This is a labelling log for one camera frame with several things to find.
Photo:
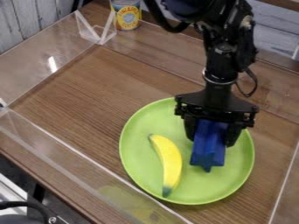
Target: yellow can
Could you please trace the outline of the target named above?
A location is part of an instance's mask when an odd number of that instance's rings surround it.
[[[121,31],[133,30],[140,25],[140,0],[115,0],[111,6],[116,12],[116,28]]]

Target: yellow banana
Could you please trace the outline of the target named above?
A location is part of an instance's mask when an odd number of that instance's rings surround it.
[[[168,138],[153,134],[148,138],[163,163],[163,196],[168,197],[180,181],[183,156]]]

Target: plate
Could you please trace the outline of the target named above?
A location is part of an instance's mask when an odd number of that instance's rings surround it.
[[[225,164],[207,173],[189,165],[192,141],[184,135],[183,119],[173,115],[175,100],[148,104],[129,118],[121,132],[119,151],[127,174],[149,194],[184,205],[221,200],[244,184],[255,163],[255,149],[244,129],[236,144],[227,148]],[[149,134],[169,138],[181,152],[181,180],[171,195],[163,197],[163,164],[148,141]]]

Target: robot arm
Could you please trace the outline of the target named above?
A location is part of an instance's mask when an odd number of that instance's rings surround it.
[[[251,93],[240,91],[241,94],[249,97],[257,88],[257,78],[248,69],[257,54],[251,6],[245,0],[163,0],[163,6],[181,21],[172,27],[155,0],[144,0],[144,3],[156,22],[168,32],[181,32],[193,24],[203,36],[205,88],[200,92],[175,96],[175,114],[184,120],[187,137],[193,140],[197,120],[207,119],[228,124],[224,142],[232,146],[241,129],[253,127],[257,113],[257,106],[231,93],[231,85],[237,85],[241,72],[247,72],[256,84]]]

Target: blue block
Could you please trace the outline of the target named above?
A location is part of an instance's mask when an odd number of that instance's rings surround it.
[[[205,172],[212,166],[224,165],[225,144],[224,136],[228,125],[204,119],[197,121],[193,137],[191,165],[199,165]]]

